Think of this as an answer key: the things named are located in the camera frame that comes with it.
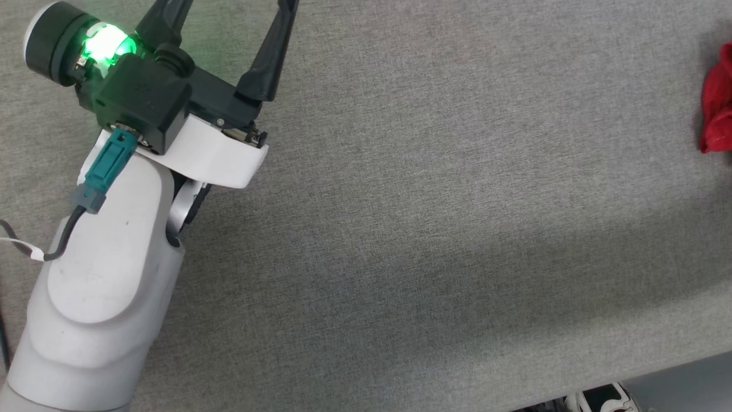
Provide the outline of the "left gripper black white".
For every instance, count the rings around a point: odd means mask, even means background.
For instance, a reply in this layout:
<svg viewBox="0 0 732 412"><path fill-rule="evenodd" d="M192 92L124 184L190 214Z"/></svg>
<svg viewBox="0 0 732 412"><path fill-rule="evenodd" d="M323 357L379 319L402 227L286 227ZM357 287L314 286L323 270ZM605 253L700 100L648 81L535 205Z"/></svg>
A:
<svg viewBox="0 0 732 412"><path fill-rule="evenodd" d="M71 3L50 3L29 24L24 61L29 69L56 84L73 87L80 106L94 114L94 92L122 55L151 58L160 45L181 45L181 29L193 2L155 0L131 32ZM126 126L100 126L102 133L81 173L90 171L113 131L126 129L136 136L139 156L176 175L245 188L266 156L266 133L256 127L256 119L264 102L275 100L299 4L300 0L278 0L269 31L238 84L229 84L194 64L188 78L193 87L190 113L166 154L149 151L138 133Z"/></svg>

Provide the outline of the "grey fabric sofa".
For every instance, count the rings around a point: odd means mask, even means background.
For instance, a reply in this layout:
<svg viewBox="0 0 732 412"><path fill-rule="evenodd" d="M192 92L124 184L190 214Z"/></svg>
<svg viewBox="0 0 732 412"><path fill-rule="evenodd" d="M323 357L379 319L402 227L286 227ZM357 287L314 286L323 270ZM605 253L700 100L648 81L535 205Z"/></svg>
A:
<svg viewBox="0 0 732 412"><path fill-rule="evenodd" d="M732 0L301 0L134 412L505 412L732 351ZM43 264L0 241L13 358Z"/></svg>

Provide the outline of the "red and white garment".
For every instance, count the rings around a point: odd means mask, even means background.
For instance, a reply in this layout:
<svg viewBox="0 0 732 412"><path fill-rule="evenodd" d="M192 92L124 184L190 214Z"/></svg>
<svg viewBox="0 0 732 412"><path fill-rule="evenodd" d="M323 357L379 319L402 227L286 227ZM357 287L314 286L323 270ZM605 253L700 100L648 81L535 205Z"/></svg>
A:
<svg viewBox="0 0 732 412"><path fill-rule="evenodd" d="M702 112L701 152L732 152L732 41L722 45L706 76Z"/></svg>

